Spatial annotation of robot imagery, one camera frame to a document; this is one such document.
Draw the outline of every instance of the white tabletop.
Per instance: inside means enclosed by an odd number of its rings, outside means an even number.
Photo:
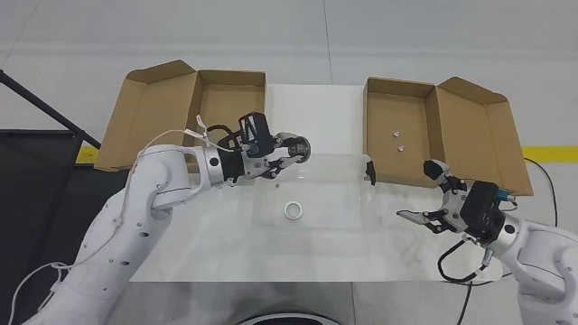
[[[271,133],[309,139],[313,153],[362,154],[363,87],[267,85]],[[203,193],[174,210],[172,224],[132,281],[439,281],[439,256],[461,237],[434,235],[396,215],[434,210],[439,190],[378,183],[376,221],[359,230],[268,227],[256,221],[257,186]],[[463,277],[480,267],[483,251],[463,246],[444,262]],[[497,280],[499,261],[479,277]]]

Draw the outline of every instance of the white ring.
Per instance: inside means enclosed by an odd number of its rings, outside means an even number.
[[[289,206],[297,206],[299,208],[299,213],[297,214],[297,216],[289,215],[289,212],[287,212],[287,210],[289,209]],[[283,212],[285,213],[285,216],[289,219],[299,219],[301,217],[301,215],[303,214],[303,207],[301,207],[301,204],[299,202],[291,201],[291,202],[287,202],[287,204],[285,205],[285,208],[283,209]]]

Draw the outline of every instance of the cardboard box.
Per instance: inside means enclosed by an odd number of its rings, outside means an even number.
[[[437,159],[457,177],[533,194],[508,100],[498,93],[457,77],[437,87],[369,78],[363,118],[378,181],[436,187],[423,164]]]
[[[199,131],[196,115],[206,125],[238,130],[238,119],[265,111],[265,73],[236,70],[195,70],[182,60],[147,70],[133,70],[125,78],[108,123],[95,168],[130,168],[138,152],[170,129]],[[211,133],[218,141],[225,134]],[[168,134],[159,144],[196,145],[184,134]]]

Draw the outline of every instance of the yellow floor line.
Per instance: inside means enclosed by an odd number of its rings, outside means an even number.
[[[578,147],[523,147],[524,157],[540,163],[578,163]]]
[[[578,147],[523,147],[524,156],[540,163],[578,163]],[[94,147],[80,148],[77,164],[97,160],[98,150]]]

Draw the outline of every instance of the white robotic arm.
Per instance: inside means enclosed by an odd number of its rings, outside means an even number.
[[[239,177],[274,178],[289,164],[309,159],[304,137],[271,136],[264,115],[251,113],[239,123],[241,130],[234,134],[222,125],[212,128],[229,133],[219,141],[222,150],[166,144],[140,153],[126,187],[107,201],[90,225],[75,264],[61,267],[70,269],[68,276],[53,286],[50,300],[24,324],[103,324],[171,223],[173,207],[210,188],[232,185]],[[191,186],[187,154],[199,165],[198,186]]]
[[[517,301],[525,325],[578,324],[578,237],[557,227],[518,219],[499,209],[501,201],[516,198],[494,183],[465,181],[451,175],[450,168],[436,160],[424,163],[424,173],[443,191],[443,204],[435,212],[399,211],[397,214],[434,233],[465,232],[472,242],[486,249],[481,267],[463,279],[475,278],[495,256],[519,282]]]

